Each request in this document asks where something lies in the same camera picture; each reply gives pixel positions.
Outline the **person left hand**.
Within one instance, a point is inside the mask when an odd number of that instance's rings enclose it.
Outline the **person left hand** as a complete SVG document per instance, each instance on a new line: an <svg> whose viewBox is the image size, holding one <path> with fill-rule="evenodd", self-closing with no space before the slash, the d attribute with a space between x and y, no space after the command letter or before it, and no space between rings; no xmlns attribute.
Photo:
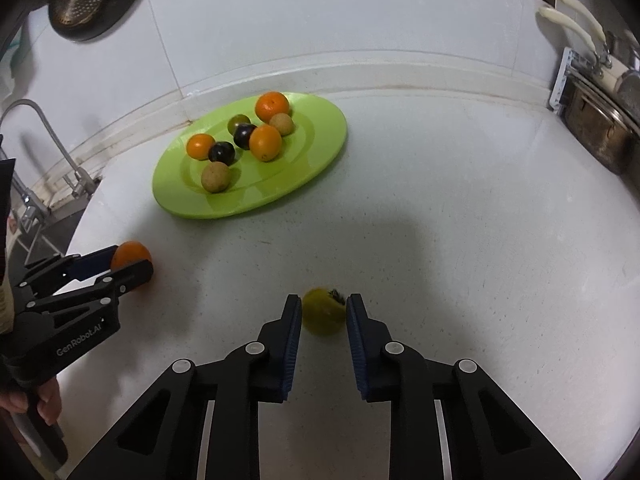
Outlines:
<svg viewBox="0 0 640 480"><path fill-rule="evenodd" d="M54 376L38 389L37 411L48 426L54 425L62 413L62 398L58 378ZM10 413L25 414L28 411L26 393L2 389L1 407Z"/></svg>

